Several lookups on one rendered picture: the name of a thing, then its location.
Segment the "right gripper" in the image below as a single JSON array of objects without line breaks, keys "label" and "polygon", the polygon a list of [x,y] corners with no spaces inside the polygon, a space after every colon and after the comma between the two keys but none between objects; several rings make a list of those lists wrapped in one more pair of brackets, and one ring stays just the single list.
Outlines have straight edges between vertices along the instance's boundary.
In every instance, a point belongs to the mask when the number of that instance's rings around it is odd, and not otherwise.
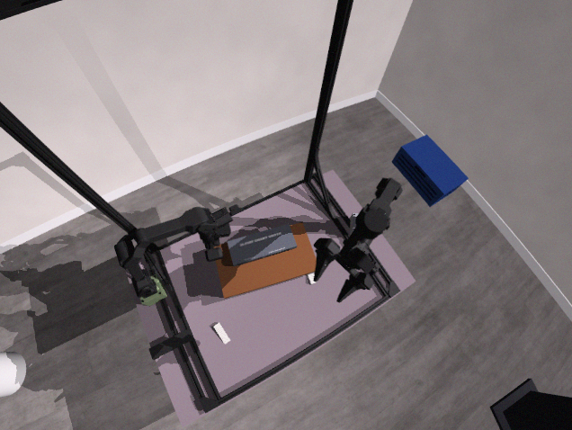
[{"label": "right gripper", "polygon": [[215,239],[215,237],[216,237],[215,229],[213,229],[213,233],[209,237],[200,236],[200,239],[203,241],[203,244],[205,244],[205,248],[208,249],[205,251],[206,259],[208,262],[212,262],[223,258],[221,247],[215,247],[220,245],[219,240]]}]

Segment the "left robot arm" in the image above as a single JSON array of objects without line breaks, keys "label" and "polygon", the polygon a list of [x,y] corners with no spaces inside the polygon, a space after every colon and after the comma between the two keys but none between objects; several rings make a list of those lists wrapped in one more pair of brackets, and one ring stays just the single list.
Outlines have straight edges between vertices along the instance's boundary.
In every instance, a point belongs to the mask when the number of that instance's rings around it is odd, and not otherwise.
[{"label": "left robot arm", "polygon": [[[399,182],[392,178],[382,178],[376,187],[378,190],[375,192],[376,198],[379,199],[373,199],[371,204],[367,203],[366,207],[362,208],[356,217],[356,228],[354,229],[351,236],[361,239],[369,247],[372,240],[384,230],[386,224],[388,224],[386,228],[386,230],[388,230],[390,225],[389,216],[392,212],[389,205],[403,192],[401,186],[402,185]],[[365,210],[363,211],[363,209]],[[363,217],[364,215],[365,218]],[[365,254],[363,254],[362,250],[359,249],[360,247],[361,245],[356,243],[356,245],[348,248],[348,250],[344,253],[344,256],[347,258],[351,257],[354,259],[354,262],[361,267],[355,267],[356,270],[362,269],[365,274],[369,273],[374,275],[379,270],[380,265],[375,260],[371,260],[368,257],[368,253],[366,251],[364,251],[363,253]]]}]

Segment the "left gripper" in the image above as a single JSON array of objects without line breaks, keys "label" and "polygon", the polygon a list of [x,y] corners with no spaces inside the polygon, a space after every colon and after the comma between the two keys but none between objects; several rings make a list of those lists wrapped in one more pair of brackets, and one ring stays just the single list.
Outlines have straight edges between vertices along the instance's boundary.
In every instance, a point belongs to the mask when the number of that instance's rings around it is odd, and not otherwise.
[{"label": "left gripper", "polygon": [[[341,251],[340,246],[337,245],[332,238],[319,238],[314,244],[317,253],[316,269],[313,279],[314,282],[319,280],[328,265],[334,260],[336,260],[350,274],[349,280],[345,280],[344,286],[338,295],[337,302],[343,301],[357,290],[370,290],[373,285],[372,278],[368,274],[358,272],[355,269],[358,265],[353,261],[353,259],[351,257],[347,258],[344,256],[344,253],[348,248],[356,245],[356,243],[361,245],[359,249],[363,252],[366,251],[369,254],[370,252],[368,251],[367,244],[361,239],[353,236],[350,236],[348,240],[344,240],[343,243],[344,246]],[[348,268],[346,266],[348,266]],[[364,285],[362,284],[362,281]]]}]

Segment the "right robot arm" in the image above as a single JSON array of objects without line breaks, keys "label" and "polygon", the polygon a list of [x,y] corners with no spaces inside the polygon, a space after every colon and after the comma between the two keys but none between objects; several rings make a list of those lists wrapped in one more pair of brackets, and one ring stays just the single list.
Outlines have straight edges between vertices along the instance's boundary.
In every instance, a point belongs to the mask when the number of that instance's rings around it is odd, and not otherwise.
[{"label": "right robot arm", "polygon": [[[118,242],[114,246],[120,266],[124,269],[128,268],[132,275],[131,280],[138,298],[143,296],[147,298],[157,293],[156,283],[154,279],[150,279],[147,268],[141,269],[140,267],[139,270],[138,266],[146,248],[151,243],[183,232],[191,232],[194,235],[199,230],[201,237],[209,237],[213,233],[213,229],[215,229],[215,239],[219,240],[220,237],[228,237],[231,233],[229,222],[233,220],[227,208],[225,208],[214,212],[214,214],[208,208],[194,207],[177,219],[171,219],[148,228],[138,228],[132,234],[125,235],[119,241],[120,243]],[[131,241],[133,238],[137,241],[135,248]]]}]

